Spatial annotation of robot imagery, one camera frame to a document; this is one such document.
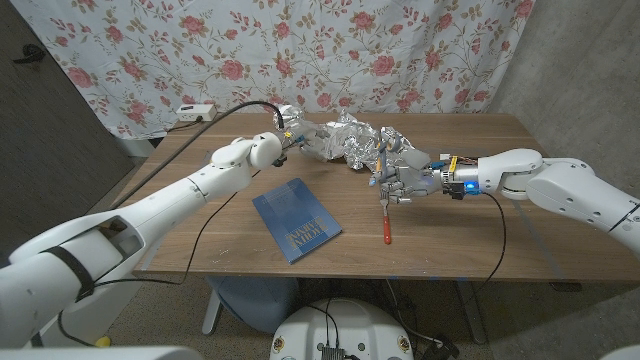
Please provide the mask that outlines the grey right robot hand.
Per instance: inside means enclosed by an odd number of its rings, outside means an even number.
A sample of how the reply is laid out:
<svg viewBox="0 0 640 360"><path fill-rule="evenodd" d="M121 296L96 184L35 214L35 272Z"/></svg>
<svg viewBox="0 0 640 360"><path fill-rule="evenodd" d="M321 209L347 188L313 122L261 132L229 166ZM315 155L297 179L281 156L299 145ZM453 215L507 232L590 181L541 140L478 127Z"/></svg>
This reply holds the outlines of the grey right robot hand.
<svg viewBox="0 0 640 360"><path fill-rule="evenodd" d="M442 189L439 171L432 169L429 155L420 150L385 150L378 159L369 185L378 186L389 203L410 204L415 197Z"/></svg>

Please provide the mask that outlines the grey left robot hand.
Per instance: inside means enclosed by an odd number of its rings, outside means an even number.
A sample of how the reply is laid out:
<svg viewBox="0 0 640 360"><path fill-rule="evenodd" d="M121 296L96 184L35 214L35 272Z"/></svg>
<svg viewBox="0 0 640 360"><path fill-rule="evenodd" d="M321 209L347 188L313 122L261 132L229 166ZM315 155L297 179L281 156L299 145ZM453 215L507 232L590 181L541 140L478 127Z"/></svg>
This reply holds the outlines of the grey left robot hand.
<svg viewBox="0 0 640 360"><path fill-rule="evenodd" d="M324 134L322 131L309 130L302 135L300 148L305 151L320 152L324 148Z"/></svg>

